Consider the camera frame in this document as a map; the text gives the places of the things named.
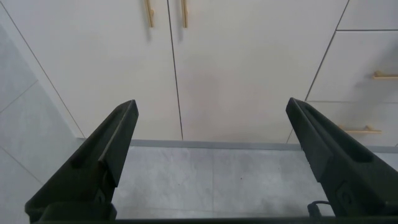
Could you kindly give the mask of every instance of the cabinet handle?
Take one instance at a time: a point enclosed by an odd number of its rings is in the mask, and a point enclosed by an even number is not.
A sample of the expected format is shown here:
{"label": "cabinet handle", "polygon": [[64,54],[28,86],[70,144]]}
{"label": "cabinet handle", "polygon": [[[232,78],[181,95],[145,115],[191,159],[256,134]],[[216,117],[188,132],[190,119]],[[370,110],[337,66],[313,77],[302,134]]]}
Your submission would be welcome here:
{"label": "cabinet handle", "polygon": [[372,78],[375,80],[398,79],[398,75],[386,75],[381,71],[375,71]]}
{"label": "cabinet handle", "polygon": [[145,9],[146,9],[147,15],[148,15],[149,27],[153,27],[155,11],[150,8],[150,0],[144,0],[144,1],[145,1]]}
{"label": "cabinet handle", "polygon": [[381,134],[381,130],[373,129],[370,125],[366,125],[362,130],[347,130],[343,125],[339,125],[339,128],[349,134]]}
{"label": "cabinet handle", "polygon": [[181,0],[181,8],[182,8],[182,27],[188,28],[187,0]]}

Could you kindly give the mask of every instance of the black plastic part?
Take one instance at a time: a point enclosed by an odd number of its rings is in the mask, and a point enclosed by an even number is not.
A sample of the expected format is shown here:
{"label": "black plastic part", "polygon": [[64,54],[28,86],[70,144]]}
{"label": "black plastic part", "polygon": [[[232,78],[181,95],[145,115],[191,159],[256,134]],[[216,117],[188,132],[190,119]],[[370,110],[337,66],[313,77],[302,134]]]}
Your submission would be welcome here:
{"label": "black plastic part", "polygon": [[[69,215],[68,220],[115,218],[116,211],[109,204],[119,183],[137,118],[134,100],[116,107],[26,203],[25,212],[30,222],[64,220],[65,214]],[[88,208],[93,202],[95,207]],[[66,211],[73,207],[80,208],[75,216],[72,211]]]}
{"label": "black plastic part", "polygon": [[398,214],[398,173],[309,104],[287,116],[337,217]]}

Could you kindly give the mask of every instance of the gray wall tile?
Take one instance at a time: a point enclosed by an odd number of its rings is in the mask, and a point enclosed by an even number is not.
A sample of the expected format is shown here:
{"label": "gray wall tile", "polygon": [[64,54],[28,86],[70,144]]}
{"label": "gray wall tile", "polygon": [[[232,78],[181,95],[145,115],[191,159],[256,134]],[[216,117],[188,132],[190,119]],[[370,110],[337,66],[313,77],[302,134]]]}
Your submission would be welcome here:
{"label": "gray wall tile", "polygon": [[0,111],[36,81],[6,31],[0,26]]}
{"label": "gray wall tile", "polygon": [[0,146],[43,183],[80,143],[39,83],[0,113]]}
{"label": "gray wall tile", "polygon": [[133,147],[113,203],[117,207],[212,211],[211,149]]}
{"label": "gray wall tile", "polygon": [[0,148],[1,223],[28,223],[25,203],[41,184]]}

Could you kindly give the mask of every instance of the cabinet door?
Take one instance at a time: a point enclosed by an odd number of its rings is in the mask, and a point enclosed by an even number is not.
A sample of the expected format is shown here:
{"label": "cabinet door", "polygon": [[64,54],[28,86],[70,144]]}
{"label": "cabinet door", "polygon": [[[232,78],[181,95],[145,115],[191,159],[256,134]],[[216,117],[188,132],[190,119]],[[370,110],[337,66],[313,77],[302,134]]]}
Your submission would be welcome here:
{"label": "cabinet door", "polygon": [[135,139],[181,140],[166,1],[2,2],[86,137],[135,99]]}
{"label": "cabinet door", "polygon": [[169,3],[184,140],[285,143],[347,0]]}

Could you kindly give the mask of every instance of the black cable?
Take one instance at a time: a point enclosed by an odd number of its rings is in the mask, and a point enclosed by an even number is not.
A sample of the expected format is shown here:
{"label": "black cable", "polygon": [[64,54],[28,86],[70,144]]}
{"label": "black cable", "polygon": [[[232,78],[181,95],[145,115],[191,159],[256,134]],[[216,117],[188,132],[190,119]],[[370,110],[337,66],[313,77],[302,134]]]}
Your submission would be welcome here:
{"label": "black cable", "polygon": [[308,212],[310,214],[310,217],[314,218],[320,218],[322,217],[321,211],[318,208],[317,204],[325,204],[325,205],[330,205],[330,202],[326,201],[314,201],[311,204],[307,205]]}

